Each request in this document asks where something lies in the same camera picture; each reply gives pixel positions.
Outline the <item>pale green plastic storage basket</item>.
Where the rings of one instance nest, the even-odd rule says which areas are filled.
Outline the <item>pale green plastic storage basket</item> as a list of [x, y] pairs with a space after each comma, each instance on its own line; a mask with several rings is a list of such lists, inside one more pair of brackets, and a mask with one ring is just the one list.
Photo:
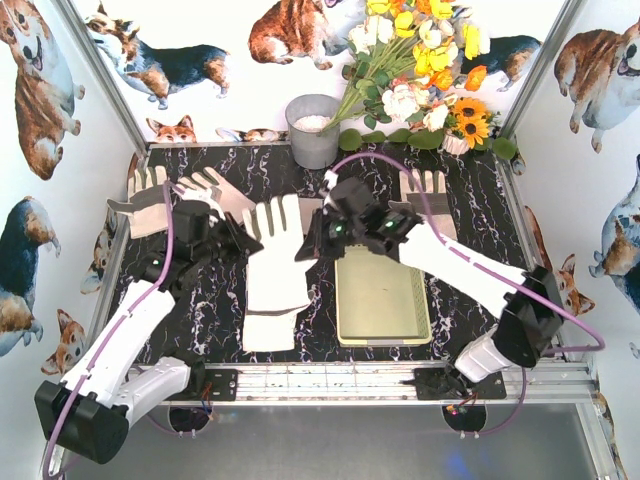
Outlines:
[[337, 337], [345, 347], [404, 347], [432, 340], [424, 273], [362, 245], [335, 261]]

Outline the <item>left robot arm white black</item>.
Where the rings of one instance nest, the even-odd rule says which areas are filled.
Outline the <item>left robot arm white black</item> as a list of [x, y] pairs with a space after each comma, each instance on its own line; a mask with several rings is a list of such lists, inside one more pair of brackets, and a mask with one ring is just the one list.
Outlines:
[[202, 363], [174, 355], [133, 380], [126, 376], [156, 327], [185, 305], [201, 268], [262, 248], [230, 213], [213, 212], [202, 201], [178, 202], [166, 239], [139, 259], [123, 300], [95, 342], [60, 381], [44, 381], [36, 390], [45, 438], [103, 465], [141, 417], [173, 395], [201, 388]]

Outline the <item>beige work glove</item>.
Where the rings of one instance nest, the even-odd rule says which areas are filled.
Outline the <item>beige work glove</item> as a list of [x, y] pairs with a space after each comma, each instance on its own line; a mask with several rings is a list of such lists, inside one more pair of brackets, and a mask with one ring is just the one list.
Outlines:
[[229, 183], [213, 167], [183, 176], [177, 181], [177, 192], [182, 199], [201, 200], [220, 215], [229, 213], [243, 223], [243, 212], [252, 211], [255, 203]]

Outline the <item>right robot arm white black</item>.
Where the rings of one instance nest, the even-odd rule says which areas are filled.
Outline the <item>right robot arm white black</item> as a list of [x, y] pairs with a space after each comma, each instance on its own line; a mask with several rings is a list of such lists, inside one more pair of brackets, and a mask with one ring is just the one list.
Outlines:
[[297, 260], [340, 259], [347, 248], [362, 246], [449, 284], [496, 318], [454, 359], [466, 381], [478, 383], [512, 365], [533, 368], [549, 349], [564, 313], [552, 271], [502, 264], [438, 235], [414, 211], [380, 203], [356, 178], [339, 180], [328, 172], [321, 194], [324, 204], [312, 215]]

